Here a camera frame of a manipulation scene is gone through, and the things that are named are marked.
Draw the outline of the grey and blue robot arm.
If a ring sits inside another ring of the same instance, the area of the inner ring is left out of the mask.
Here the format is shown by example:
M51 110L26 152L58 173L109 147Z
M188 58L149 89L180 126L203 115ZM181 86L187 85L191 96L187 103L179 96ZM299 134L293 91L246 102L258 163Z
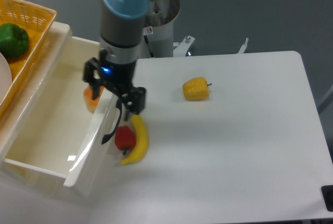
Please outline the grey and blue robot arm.
M180 0L100 0L100 49L84 65L83 81L93 98L105 87L120 108L138 115L145 108L146 90L132 83L137 60L173 56L173 23Z

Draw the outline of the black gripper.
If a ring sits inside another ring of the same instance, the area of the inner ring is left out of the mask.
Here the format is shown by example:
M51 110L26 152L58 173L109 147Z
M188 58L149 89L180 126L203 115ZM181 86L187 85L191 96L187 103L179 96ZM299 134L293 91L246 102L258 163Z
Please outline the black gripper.
M146 89L132 83L137 61L117 64L107 50L99 51L99 58L91 58L84 64L83 81L92 88L92 99L100 96L100 87L113 93L125 106L124 121L129 121L132 113L139 115L145 108Z

